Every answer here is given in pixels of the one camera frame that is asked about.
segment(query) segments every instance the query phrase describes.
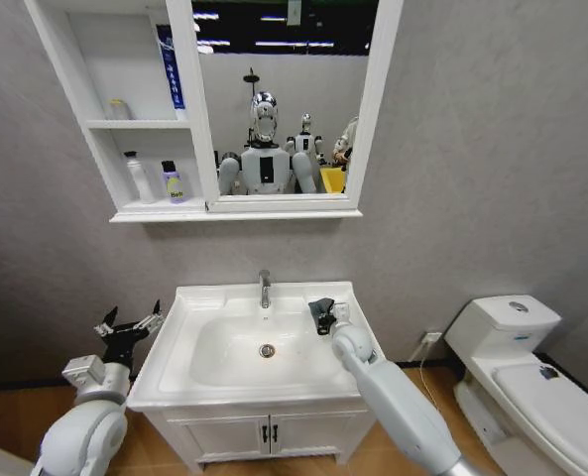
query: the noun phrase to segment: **wooden floor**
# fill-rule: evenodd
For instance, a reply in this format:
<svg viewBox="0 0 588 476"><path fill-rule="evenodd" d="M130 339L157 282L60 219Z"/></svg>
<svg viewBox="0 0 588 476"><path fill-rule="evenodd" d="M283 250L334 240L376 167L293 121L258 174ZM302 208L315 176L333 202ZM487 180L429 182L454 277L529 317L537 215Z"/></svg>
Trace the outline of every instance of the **wooden floor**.
<svg viewBox="0 0 588 476"><path fill-rule="evenodd" d="M417 369L406 370L423 390ZM456 405L453 373L444 367L424 369L450 431L466 458L486 475L502 475ZM40 441L51 424L71 406L72 388L0 392L0 448L37 459ZM141 414L126 413L128 433L111 462L112 476L185 476L187 469ZM378 423L373 426L347 466L337 466L330 456L270 459L209 464L208 476L420 476L426 473L406 460Z"/></svg>

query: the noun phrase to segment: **bathroom sink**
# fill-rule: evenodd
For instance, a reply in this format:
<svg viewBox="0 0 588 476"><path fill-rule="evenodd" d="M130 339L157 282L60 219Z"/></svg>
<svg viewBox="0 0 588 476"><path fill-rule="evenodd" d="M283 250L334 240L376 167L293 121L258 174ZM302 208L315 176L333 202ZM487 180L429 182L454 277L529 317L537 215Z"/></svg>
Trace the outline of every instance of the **bathroom sink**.
<svg viewBox="0 0 588 476"><path fill-rule="evenodd" d="M178 288L128 406L358 397L331 336L316 332L308 303L320 298L348 302L383 355L350 283L275 284L269 308L258 284Z"/></svg>

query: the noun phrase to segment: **toilet seat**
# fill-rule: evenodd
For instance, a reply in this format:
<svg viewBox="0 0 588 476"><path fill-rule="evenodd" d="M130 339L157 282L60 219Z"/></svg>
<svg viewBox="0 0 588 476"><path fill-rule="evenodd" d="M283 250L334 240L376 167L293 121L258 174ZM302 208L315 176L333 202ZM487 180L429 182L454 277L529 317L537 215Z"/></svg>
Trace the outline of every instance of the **toilet seat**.
<svg viewBox="0 0 588 476"><path fill-rule="evenodd" d="M503 367L493 378L535 428L588 473L588 395L544 364Z"/></svg>

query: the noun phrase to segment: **cabinet door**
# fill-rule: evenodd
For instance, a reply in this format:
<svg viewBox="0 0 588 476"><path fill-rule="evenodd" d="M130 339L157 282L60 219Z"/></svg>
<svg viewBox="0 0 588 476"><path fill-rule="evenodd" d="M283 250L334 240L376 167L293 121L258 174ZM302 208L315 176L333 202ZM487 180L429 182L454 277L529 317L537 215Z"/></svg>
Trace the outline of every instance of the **cabinet door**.
<svg viewBox="0 0 588 476"><path fill-rule="evenodd" d="M271 415L272 454L297 456L342 451L349 426L361 412Z"/></svg>
<svg viewBox="0 0 588 476"><path fill-rule="evenodd" d="M241 416L174 421L198 446L198 462L252 459L270 454L268 416Z"/></svg>

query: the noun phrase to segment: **toilet tank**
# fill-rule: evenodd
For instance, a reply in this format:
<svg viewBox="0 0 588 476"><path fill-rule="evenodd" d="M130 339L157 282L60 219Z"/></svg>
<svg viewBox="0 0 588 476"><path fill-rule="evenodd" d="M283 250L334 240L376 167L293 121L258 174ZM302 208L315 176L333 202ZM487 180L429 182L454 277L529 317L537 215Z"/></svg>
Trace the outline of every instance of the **toilet tank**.
<svg viewBox="0 0 588 476"><path fill-rule="evenodd" d="M559 321L531 296L482 297L463 308L445 340L461 360L516 358L532 352Z"/></svg>

